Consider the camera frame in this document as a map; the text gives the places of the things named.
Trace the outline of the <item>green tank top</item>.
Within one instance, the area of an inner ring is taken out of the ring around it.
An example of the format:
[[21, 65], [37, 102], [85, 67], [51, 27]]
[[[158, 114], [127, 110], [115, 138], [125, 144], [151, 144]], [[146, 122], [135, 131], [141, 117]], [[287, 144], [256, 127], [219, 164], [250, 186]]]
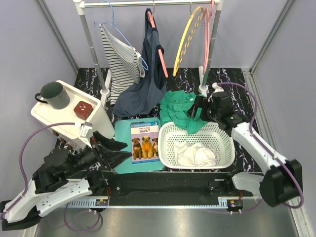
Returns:
[[189, 135], [199, 132], [207, 122], [198, 117], [192, 118], [187, 114], [196, 97], [193, 92], [186, 93], [184, 90], [167, 91], [159, 103], [161, 125], [173, 122], [178, 128], [186, 130]]

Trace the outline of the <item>navy blue tank top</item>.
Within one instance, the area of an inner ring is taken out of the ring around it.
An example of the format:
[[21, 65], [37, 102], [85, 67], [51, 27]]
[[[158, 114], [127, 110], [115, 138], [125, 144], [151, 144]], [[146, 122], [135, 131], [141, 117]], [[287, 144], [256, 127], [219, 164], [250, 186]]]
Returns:
[[152, 26], [148, 14], [152, 14], [150, 8], [145, 12], [142, 57], [149, 69], [139, 83], [134, 83], [118, 97], [112, 113], [121, 118], [148, 114], [166, 94], [166, 76], [159, 57], [159, 51], [164, 52], [164, 49], [160, 44], [158, 29]]

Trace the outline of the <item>yellow hanger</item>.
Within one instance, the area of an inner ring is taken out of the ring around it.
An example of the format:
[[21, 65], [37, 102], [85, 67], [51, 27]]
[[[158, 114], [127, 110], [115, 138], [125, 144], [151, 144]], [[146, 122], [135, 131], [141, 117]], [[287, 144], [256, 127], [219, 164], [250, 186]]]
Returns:
[[[200, 13], [200, 16], [197, 18], [197, 21], [196, 21], [196, 25], [197, 26], [194, 26], [194, 28], [192, 29], [191, 34], [187, 37], [188, 31], [190, 29], [190, 26], [193, 23], [193, 20], [194, 20], [195, 16], [198, 13]], [[188, 19], [186, 27], [185, 27], [185, 29], [184, 29], [184, 31], [182, 33], [182, 37], [181, 37], [181, 40], [180, 40], [180, 43], [179, 43], [179, 47], [178, 47], [178, 51], [177, 51], [177, 54], [176, 54], [175, 63], [174, 63], [174, 67], [173, 67], [173, 73], [172, 73], [173, 76], [176, 76], [176, 74], [177, 74], [177, 71], [179, 69], [179, 65], [182, 62], [183, 56], [186, 53], [188, 45], [190, 44], [190, 41], [191, 41], [193, 35], [195, 34], [195, 31], [196, 31], [197, 27], [199, 26], [199, 23], [200, 23], [203, 15], [204, 15], [204, 7], [198, 6], [193, 11], [193, 13], [191, 14], [190, 18]]]

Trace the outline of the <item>pink plastic hanger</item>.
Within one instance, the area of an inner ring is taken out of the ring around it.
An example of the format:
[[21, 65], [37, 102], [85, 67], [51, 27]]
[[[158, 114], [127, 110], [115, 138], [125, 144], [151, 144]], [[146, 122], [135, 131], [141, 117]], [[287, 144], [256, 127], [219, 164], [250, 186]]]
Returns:
[[207, 68], [207, 62], [209, 57], [209, 46], [210, 46], [210, 23], [212, 14], [214, 11], [215, 6], [215, 0], [211, 1], [211, 8], [205, 8], [204, 9], [204, 42], [205, 42], [205, 54], [204, 54], [204, 65], [203, 65], [203, 71], [202, 74], [204, 75], [206, 73]]

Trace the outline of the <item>coral pink hanger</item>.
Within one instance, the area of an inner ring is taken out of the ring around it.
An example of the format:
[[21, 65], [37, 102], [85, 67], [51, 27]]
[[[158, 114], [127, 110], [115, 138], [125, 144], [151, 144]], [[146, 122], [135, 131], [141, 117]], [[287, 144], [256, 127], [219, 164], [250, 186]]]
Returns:
[[[152, 28], [155, 28], [156, 27], [156, 24], [155, 24], [155, 21], [154, 21], [154, 16], [151, 12], [147, 12], [147, 15], [148, 15], [148, 18], [149, 18], [149, 21], [151, 23], [151, 26]], [[167, 78], [168, 77], [168, 72], [167, 72], [167, 68], [166, 68], [166, 65], [165, 65], [165, 61], [164, 61], [164, 57], [163, 57], [163, 52], [161, 49], [158, 50], [158, 54], [159, 54], [159, 58], [160, 58], [160, 62], [161, 62], [161, 66], [162, 66], [162, 69], [163, 69], [163, 72], [164, 72], [164, 75], [165, 77]]]

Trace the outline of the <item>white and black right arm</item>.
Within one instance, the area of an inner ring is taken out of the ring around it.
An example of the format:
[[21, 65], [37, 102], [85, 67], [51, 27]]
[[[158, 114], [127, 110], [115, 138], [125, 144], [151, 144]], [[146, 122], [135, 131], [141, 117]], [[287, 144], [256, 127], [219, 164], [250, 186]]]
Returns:
[[233, 110], [227, 92], [215, 92], [211, 97], [197, 96], [188, 110], [192, 117], [214, 122], [230, 138], [238, 142], [255, 159], [262, 175], [235, 172], [228, 176], [224, 190], [235, 196], [241, 190], [259, 195], [270, 207], [303, 197], [302, 166], [297, 160], [288, 160], [273, 149], [254, 129], [248, 119]]

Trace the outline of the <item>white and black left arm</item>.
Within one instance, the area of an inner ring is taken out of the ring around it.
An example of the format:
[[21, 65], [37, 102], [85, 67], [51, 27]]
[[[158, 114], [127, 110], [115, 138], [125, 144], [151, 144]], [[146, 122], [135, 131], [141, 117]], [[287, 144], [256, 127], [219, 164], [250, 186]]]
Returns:
[[55, 148], [44, 158], [22, 191], [13, 200], [2, 201], [2, 230], [15, 231], [32, 227], [53, 210], [84, 196], [100, 196], [108, 190], [101, 171], [90, 171], [96, 163], [108, 171], [131, 157], [124, 142], [108, 139], [98, 131], [90, 144], [77, 154]]

